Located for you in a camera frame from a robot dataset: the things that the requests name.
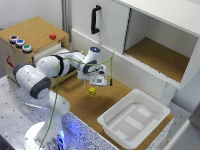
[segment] black handle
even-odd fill
[[[96,8],[92,10],[92,20],[91,20],[91,31],[92,34],[98,33],[100,30],[96,28],[96,12],[101,10],[101,7],[96,5]]]

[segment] cardboard box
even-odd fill
[[[50,34],[56,34],[56,39],[51,39]],[[22,49],[10,44],[10,36],[17,35],[19,39],[25,40],[26,44],[32,46],[31,53],[23,53]],[[69,35],[56,26],[50,24],[40,17],[21,22],[0,31],[0,50],[7,75],[15,80],[13,68],[20,62],[28,62],[34,66],[33,58],[37,54],[61,43],[62,47],[69,49]],[[59,77],[59,82],[67,77]],[[52,78],[52,87],[56,85],[56,78]]]

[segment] white robotic arm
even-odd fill
[[[46,114],[45,124],[41,127],[34,140],[41,144],[53,113],[55,95],[50,92],[50,78],[57,77],[57,73],[58,76],[66,75],[70,71],[70,66],[72,65],[78,69],[79,79],[90,80],[90,83],[96,86],[107,86],[106,66],[100,64],[100,60],[100,49],[91,47],[86,56],[79,51],[66,51],[64,53],[57,53],[56,55],[41,58],[37,62],[36,68],[28,63],[20,63],[15,66],[13,74],[20,85],[20,89],[17,91],[18,99],[28,105],[36,107],[46,106],[49,110]],[[59,72],[57,72],[59,61],[60,68]],[[55,135],[59,135],[62,131],[61,117],[68,111],[69,102],[61,96],[58,96],[52,127],[43,144],[44,149],[50,149],[49,146],[47,146],[49,141],[52,141],[52,138],[55,139]]]

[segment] white plastic bin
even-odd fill
[[[169,113],[169,108],[134,89],[97,120],[122,147],[135,149]]]

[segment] green cable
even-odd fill
[[[106,60],[106,61],[104,61],[104,62],[101,63],[101,64],[105,64],[105,63],[107,63],[109,60],[111,60],[111,66],[110,66],[110,67],[111,67],[111,68],[110,68],[110,71],[111,71],[111,73],[110,73],[111,79],[112,79],[112,60],[113,60],[114,54],[115,54],[115,53],[113,52],[112,56],[111,56],[108,60]],[[77,60],[72,59],[72,58],[63,58],[63,59],[73,60],[73,61],[76,61],[76,62],[81,63],[81,64],[85,64],[85,65],[88,65],[88,66],[97,66],[97,65],[101,65],[101,64],[86,64],[86,63],[83,63],[83,62],[81,62],[81,61],[77,61]],[[50,120],[50,123],[49,123],[49,127],[48,127],[48,129],[47,129],[47,132],[45,133],[45,136],[44,136],[44,138],[43,138],[41,144],[40,144],[39,150],[40,150],[40,148],[42,147],[42,144],[44,143],[44,140],[45,140],[45,138],[46,138],[46,136],[47,136],[47,134],[48,134],[48,132],[49,132],[49,129],[50,129],[50,127],[51,127],[51,123],[52,123],[52,120],[53,120],[53,115],[54,115],[54,111],[55,111],[55,108],[56,108],[57,96],[58,96],[58,75],[59,75],[59,71],[60,71],[60,61],[58,62],[58,66],[57,66],[56,97],[55,97],[55,103],[54,103],[54,106],[53,106],[53,112],[52,112],[52,115],[51,115],[51,120]]]

